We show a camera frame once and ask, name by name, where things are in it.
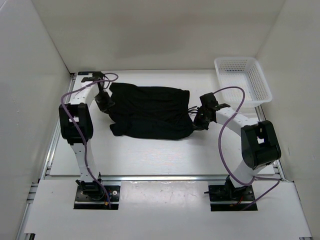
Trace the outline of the black shorts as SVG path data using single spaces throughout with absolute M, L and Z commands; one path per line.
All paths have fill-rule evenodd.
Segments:
M 114 136 L 180 140 L 193 133 L 189 90 L 129 83 L 113 83 L 109 89 L 114 102 L 109 127 Z

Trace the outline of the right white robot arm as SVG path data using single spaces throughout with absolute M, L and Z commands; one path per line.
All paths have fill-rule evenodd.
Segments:
M 228 172 L 228 185 L 224 193 L 230 200 L 236 200 L 243 193 L 242 187 L 250 186 L 262 169 L 281 158 L 274 126 L 269 120 L 256 121 L 238 113 L 226 103 L 219 104 L 212 92 L 202 95 L 200 102 L 193 121 L 194 128 L 208 130 L 211 122 L 222 125 L 218 135 L 218 151 Z M 234 171 L 228 168 L 222 151 L 222 136 L 226 128 L 241 138 L 242 160 Z

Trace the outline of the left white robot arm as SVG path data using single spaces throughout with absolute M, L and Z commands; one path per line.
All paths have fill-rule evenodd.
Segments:
M 62 95 L 58 108 L 61 136 L 73 150 L 79 168 L 80 179 L 76 182 L 94 201 L 108 202 L 110 194 L 102 184 L 92 153 L 94 126 L 90 106 L 96 102 L 98 108 L 107 113 L 114 105 L 105 87 L 119 78 L 115 73 L 112 75 L 115 79 L 100 71 L 86 73 L 80 81 L 80 88 Z

